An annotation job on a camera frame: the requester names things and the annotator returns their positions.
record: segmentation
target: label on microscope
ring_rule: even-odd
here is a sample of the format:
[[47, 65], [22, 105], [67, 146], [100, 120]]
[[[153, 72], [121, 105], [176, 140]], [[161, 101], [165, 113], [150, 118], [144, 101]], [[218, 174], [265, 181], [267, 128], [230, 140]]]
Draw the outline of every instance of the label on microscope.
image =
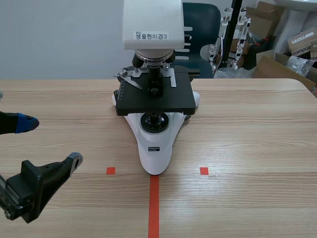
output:
[[135, 31], [134, 40], [169, 40], [166, 31]]
[[159, 151], [159, 147], [149, 147], [150, 152]]

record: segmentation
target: plastic bag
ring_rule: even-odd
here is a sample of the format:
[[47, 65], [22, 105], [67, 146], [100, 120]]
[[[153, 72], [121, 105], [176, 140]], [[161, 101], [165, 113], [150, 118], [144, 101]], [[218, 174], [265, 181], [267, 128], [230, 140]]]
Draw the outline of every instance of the plastic bag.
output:
[[219, 68], [214, 75], [214, 78], [252, 78], [255, 72], [255, 68], [246, 70], [239, 68], [234, 70], [233, 68]]
[[287, 62], [286, 67], [294, 72], [306, 77], [315, 62], [310, 59], [302, 59], [296, 56], [291, 56]]

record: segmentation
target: brand logo on microscope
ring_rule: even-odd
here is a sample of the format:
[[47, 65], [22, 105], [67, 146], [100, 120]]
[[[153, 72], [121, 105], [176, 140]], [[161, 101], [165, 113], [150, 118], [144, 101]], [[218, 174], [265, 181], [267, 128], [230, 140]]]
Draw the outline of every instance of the brand logo on microscope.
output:
[[159, 151], [159, 147], [149, 147], [150, 152]]

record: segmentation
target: microscope base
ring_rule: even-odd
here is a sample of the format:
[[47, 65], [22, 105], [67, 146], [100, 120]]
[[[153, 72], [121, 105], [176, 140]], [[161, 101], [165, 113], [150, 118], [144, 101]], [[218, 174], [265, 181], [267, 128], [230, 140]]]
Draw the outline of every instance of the microscope base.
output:
[[[193, 92], [196, 107], [200, 103], [200, 95]], [[116, 105], [115, 97], [112, 96], [113, 104]], [[161, 133], [149, 133], [142, 129], [141, 117], [144, 113], [135, 113], [125, 116], [138, 143], [141, 164], [146, 172], [151, 175], [163, 173], [170, 162], [175, 138], [181, 129], [186, 115], [182, 113], [166, 113], [169, 124]]]

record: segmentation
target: chair backrest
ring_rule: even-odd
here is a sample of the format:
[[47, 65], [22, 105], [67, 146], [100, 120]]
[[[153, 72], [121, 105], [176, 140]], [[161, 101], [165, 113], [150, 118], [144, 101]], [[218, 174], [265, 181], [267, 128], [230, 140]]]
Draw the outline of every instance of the chair backrest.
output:
[[189, 52], [175, 52], [176, 56], [200, 55], [201, 48], [205, 45], [215, 44], [220, 29], [221, 14], [219, 9], [211, 4], [205, 3], [183, 3], [184, 25], [192, 27], [192, 31], [185, 31], [185, 35], [190, 35], [191, 39], [185, 39], [184, 49]]

